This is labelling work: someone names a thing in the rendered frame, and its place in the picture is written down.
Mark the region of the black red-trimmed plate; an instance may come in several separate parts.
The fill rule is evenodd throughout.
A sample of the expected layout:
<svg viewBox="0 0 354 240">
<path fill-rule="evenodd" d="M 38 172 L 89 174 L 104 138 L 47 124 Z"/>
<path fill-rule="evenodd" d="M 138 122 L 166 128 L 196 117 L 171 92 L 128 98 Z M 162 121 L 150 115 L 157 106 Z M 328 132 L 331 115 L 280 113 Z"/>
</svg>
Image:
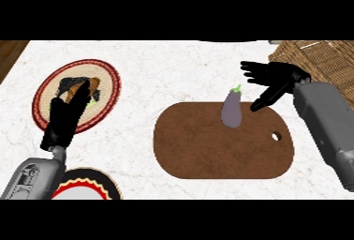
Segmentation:
<svg viewBox="0 0 354 240">
<path fill-rule="evenodd" d="M 63 174 L 53 200 L 119 200 L 120 190 L 109 175 L 91 168 L 76 168 Z"/>
</svg>

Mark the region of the purple eggplant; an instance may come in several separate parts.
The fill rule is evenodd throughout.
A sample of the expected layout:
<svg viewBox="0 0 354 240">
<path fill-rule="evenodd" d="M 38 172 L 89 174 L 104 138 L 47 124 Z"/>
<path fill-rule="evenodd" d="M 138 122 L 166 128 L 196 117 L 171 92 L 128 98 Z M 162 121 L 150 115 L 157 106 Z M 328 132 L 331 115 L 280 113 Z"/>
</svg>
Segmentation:
<svg viewBox="0 0 354 240">
<path fill-rule="evenodd" d="M 237 128 L 241 122 L 240 86 L 235 86 L 227 95 L 221 108 L 221 122 L 228 128 Z"/>
</svg>

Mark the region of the brown wicker basket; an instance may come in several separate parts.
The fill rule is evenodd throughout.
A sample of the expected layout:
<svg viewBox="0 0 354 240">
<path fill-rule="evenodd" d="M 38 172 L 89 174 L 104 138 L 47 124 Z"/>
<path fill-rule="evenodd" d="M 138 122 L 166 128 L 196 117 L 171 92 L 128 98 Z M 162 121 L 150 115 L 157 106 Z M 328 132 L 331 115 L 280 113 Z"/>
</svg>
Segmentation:
<svg viewBox="0 0 354 240">
<path fill-rule="evenodd" d="M 354 110 L 354 40 L 283 40 L 268 60 L 300 67 L 314 82 L 331 83 Z"/>
</svg>

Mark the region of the oval red-rimmed placemat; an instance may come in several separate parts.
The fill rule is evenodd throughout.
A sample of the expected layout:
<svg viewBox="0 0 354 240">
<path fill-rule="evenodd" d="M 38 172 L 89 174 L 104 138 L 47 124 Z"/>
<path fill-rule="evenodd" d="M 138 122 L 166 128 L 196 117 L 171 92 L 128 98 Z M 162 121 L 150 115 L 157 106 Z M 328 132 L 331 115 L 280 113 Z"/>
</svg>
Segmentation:
<svg viewBox="0 0 354 240">
<path fill-rule="evenodd" d="M 76 133 L 89 129 L 112 111 L 119 99 L 122 81 L 113 66 L 97 59 L 82 59 L 60 67 L 41 83 L 32 97 L 32 120 L 45 130 L 50 119 L 50 103 L 54 97 L 67 100 L 72 87 L 79 86 L 79 78 L 97 78 L 91 101 L 76 124 Z"/>
</svg>

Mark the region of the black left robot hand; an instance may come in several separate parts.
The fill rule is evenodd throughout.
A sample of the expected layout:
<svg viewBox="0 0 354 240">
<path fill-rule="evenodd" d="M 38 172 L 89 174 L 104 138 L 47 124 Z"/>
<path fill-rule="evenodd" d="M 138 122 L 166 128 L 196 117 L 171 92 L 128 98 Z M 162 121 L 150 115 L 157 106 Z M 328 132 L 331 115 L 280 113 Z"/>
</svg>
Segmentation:
<svg viewBox="0 0 354 240">
<path fill-rule="evenodd" d="M 64 103 L 58 97 L 51 99 L 50 122 L 39 144 L 44 151 L 56 146 L 63 148 L 69 146 L 89 98 L 89 81 L 85 80 L 69 103 Z"/>
</svg>

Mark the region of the brown wooden cutting board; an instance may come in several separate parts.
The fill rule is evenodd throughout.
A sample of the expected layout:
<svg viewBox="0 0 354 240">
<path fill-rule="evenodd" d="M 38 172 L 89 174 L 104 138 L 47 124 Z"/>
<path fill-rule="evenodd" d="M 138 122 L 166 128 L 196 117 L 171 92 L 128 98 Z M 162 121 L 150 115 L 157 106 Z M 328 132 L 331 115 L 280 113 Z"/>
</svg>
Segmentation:
<svg viewBox="0 0 354 240">
<path fill-rule="evenodd" d="M 153 152 L 165 172 L 181 179 L 271 179 L 293 162 L 294 147 L 277 112 L 250 111 L 241 124 L 221 123 L 218 102 L 181 102 L 162 112 L 153 131 Z"/>
</svg>

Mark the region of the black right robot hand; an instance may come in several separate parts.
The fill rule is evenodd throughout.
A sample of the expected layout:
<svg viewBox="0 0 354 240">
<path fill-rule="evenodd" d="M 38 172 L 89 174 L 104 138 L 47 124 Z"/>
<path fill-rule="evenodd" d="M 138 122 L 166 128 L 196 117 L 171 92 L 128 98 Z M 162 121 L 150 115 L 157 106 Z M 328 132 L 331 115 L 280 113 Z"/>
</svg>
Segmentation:
<svg viewBox="0 0 354 240">
<path fill-rule="evenodd" d="M 252 103 L 252 112 L 271 106 L 284 94 L 292 94 L 297 83 L 311 82 L 311 75 L 297 66 L 287 63 L 262 64 L 241 61 L 240 69 L 244 70 L 243 75 L 249 77 L 247 83 L 266 86 L 266 90 Z"/>
</svg>

